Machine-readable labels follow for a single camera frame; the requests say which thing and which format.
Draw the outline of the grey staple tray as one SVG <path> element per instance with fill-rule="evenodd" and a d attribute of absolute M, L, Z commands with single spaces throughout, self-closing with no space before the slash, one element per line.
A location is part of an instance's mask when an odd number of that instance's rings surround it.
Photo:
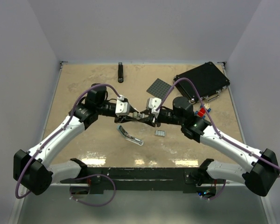
<path fill-rule="evenodd" d="M 166 132 L 163 131 L 163 130 L 155 130 L 155 136 L 158 136 L 158 137 L 165 137 L 166 136 Z"/>

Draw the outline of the light blue stapler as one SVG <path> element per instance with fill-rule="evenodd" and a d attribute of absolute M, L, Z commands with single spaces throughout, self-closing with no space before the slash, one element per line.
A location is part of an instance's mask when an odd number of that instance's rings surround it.
<path fill-rule="evenodd" d="M 123 128 L 122 125 L 119 125 L 119 126 L 117 127 L 117 130 L 118 130 L 118 132 L 119 132 L 127 141 L 132 142 L 132 143 L 134 143 L 134 144 L 136 144 L 136 145 L 139 145 L 139 146 L 143 146 L 144 141 L 141 140 L 141 139 L 138 139 L 138 138 L 136 138 L 136 137 L 134 137 L 134 136 L 131 136 L 131 135 Z"/>

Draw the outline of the beige green stapler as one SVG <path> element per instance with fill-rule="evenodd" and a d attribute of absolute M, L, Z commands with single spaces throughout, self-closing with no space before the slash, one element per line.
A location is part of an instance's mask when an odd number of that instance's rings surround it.
<path fill-rule="evenodd" d="M 133 118 L 135 119 L 141 119 L 142 118 L 142 114 L 139 112 L 133 112 Z"/>

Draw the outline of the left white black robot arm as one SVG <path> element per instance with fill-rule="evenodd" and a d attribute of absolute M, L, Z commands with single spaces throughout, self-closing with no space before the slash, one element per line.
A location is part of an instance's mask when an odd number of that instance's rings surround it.
<path fill-rule="evenodd" d="M 27 151 L 19 150 L 14 155 L 13 178 L 17 181 L 15 196 L 18 199 L 22 185 L 28 193 L 40 195 L 53 184 L 66 179 L 83 183 L 87 179 L 87 166 L 73 159 L 52 165 L 54 158 L 79 134 L 98 120 L 100 115 L 114 117 L 116 121 L 134 121 L 133 108 L 128 99 L 118 94 L 109 84 L 94 84 L 75 101 L 64 121 L 40 143 Z"/>

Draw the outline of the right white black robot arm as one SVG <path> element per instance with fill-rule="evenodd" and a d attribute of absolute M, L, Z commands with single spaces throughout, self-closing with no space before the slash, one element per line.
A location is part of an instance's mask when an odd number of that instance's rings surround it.
<path fill-rule="evenodd" d="M 149 98 L 146 110 L 133 116 L 150 126 L 179 125 L 190 140 L 212 147 L 234 161 L 222 163 L 206 159 L 198 169 L 198 179 L 210 183 L 213 179 L 229 180 L 244 184 L 258 196 L 266 196 L 280 175 L 274 151 L 245 145 L 219 131 L 209 121 L 195 115 L 193 105 L 186 97 L 176 97 L 173 108 L 161 106 L 161 99 Z"/>

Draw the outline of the black stapler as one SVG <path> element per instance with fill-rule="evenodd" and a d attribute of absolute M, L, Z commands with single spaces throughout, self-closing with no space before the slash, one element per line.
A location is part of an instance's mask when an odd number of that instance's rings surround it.
<path fill-rule="evenodd" d="M 118 82 L 123 83 L 124 82 L 124 71 L 123 71 L 123 64 L 122 62 L 118 63 Z"/>

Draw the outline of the grey lego baseplate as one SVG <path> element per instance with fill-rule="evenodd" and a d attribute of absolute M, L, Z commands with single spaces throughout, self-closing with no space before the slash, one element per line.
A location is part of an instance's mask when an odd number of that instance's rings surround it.
<path fill-rule="evenodd" d="M 171 88 L 171 85 L 164 82 L 163 80 L 157 78 L 146 90 L 147 93 L 151 94 L 152 96 L 156 98 L 163 99 L 169 89 Z"/>

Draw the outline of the red blue lego car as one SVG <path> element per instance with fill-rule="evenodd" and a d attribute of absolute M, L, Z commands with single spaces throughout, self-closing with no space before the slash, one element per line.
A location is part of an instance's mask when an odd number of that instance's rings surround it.
<path fill-rule="evenodd" d="M 210 105 L 209 104 L 204 104 L 204 108 L 203 106 L 201 105 L 200 106 L 200 110 L 199 111 L 195 111 L 194 112 L 194 115 L 202 118 L 202 119 L 205 119 L 206 117 L 206 112 L 210 112 L 211 111 L 211 108 L 210 108 Z"/>

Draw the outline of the black carrying case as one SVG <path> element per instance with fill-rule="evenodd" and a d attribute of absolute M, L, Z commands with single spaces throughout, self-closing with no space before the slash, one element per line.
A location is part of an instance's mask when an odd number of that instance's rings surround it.
<path fill-rule="evenodd" d="M 173 83 L 181 78 L 188 78 L 194 84 L 202 99 L 219 94 L 219 92 L 227 89 L 230 85 L 229 79 L 213 62 L 204 63 L 180 75 L 176 75 L 173 78 Z M 182 80 L 175 87 L 182 96 L 194 99 L 195 103 L 199 101 L 193 87 L 187 81 Z"/>

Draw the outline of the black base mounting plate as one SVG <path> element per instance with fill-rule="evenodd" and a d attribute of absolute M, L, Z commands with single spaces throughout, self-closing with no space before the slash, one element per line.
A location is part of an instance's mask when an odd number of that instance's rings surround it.
<path fill-rule="evenodd" d="M 79 178 L 94 175 L 90 181 L 78 179 L 66 179 L 63 184 L 90 184 L 91 194 L 102 194 L 104 190 L 128 191 L 181 191 L 183 193 L 196 193 L 201 185 L 210 185 L 214 182 L 209 177 L 198 174 L 198 168 L 103 168 L 88 167 L 84 169 Z"/>

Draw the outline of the aluminium front rail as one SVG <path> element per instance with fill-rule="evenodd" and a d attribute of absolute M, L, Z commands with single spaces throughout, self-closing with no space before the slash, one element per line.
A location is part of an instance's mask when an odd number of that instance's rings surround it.
<path fill-rule="evenodd" d="M 261 172 L 255 173 L 254 170 L 255 167 L 250 172 L 246 172 L 239 165 L 211 161 L 208 165 L 192 168 L 189 176 L 199 182 L 210 179 L 222 179 L 247 185 L 262 181 L 260 177 Z M 92 172 L 86 165 L 79 165 L 74 161 L 52 165 L 48 168 L 43 166 L 43 164 L 34 163 L 26 171 L 23 171 L 21 184 L 33 191 L 34 194 L 37 194 L 38 187 L 42 184 L 45 186 L 41 187 L 41 192 L 52 183 L 66 179 L 79 179 L 90 174 L 98 175 L 98 171 Z"/>

